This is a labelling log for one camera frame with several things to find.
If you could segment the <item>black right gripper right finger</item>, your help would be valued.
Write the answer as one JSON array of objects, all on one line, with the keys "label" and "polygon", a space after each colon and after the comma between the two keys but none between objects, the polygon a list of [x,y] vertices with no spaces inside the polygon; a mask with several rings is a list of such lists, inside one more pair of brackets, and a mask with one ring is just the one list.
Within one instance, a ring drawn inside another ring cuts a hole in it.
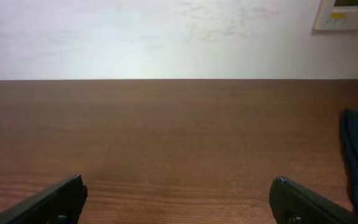
[{"label": "black right gripper right finger", "polygon": [[269,204],[277,224],[358,223],[352,212],[282,176],[271,184]]}]

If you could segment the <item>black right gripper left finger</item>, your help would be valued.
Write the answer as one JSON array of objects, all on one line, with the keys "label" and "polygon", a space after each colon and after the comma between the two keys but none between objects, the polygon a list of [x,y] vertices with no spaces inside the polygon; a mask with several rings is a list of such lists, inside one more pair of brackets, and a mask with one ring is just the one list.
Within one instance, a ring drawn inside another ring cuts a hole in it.
[{"label": "black right gripper left finger", "polygon": [[0,224],[77,224],[87,196],[77,174],[1,212]]}]

